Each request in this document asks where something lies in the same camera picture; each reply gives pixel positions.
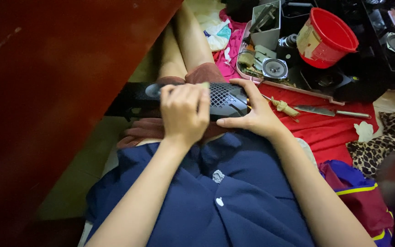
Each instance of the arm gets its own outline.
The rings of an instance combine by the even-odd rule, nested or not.
[[[230,82],[245,88],[252,110],[244,117],[218,120],[217,124],[250,130],[273,144],[318,246],[375,247],[370,235],[312,165],[255,84],[242,79]]]
[[[161,92],[165,137],[138,179],[86,244],[146,246],[168,187],[182,159],[206,130],[209,90],[198,85],[168,85]]]

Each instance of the knife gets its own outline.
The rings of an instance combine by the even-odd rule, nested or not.
[[[354,117],[362,117],[362,118],[368,118],[370,119],[371,116],[365,113],[352,113],[352,112],[346,112],[346,111],[331,111],[325,108],[320,108],[320,107],[315,107],[315,106],[310,106],[310,105],[297,105],[294,107],[294,109],[304,111],[304,112],[309,112],[309,113],[316,113],[316,114],[321,114],[321,115],[330,115],[330,116],[335,116],[336,114],[341,114],[341,115],[350,115]]]

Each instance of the red bucket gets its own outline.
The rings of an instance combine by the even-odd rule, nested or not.
[[[306,63],[320,69],[336,64],[350,52],[356,52],[359,41],[347,24],[336,15],[312,8],[309,19],[297,37],[298,51]]]

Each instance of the leopard print fabric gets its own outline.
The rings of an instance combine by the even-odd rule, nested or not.
[[[377,166],[384,158],[395,151],[395,113],[379,113],[384,125],[383,135],[369,142],[349,142],[347,150],[353,158],[353,167],[365,177],[376,178]]]

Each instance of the navy blue shirt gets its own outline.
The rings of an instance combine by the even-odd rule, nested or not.
[[[93,222],[88,239],[144,170],[158,145],[118,151],[118,167],[86,197],[86,219]],[[173,177],[147,246],[314,243],[271,143],[239,131],[190,149]]]

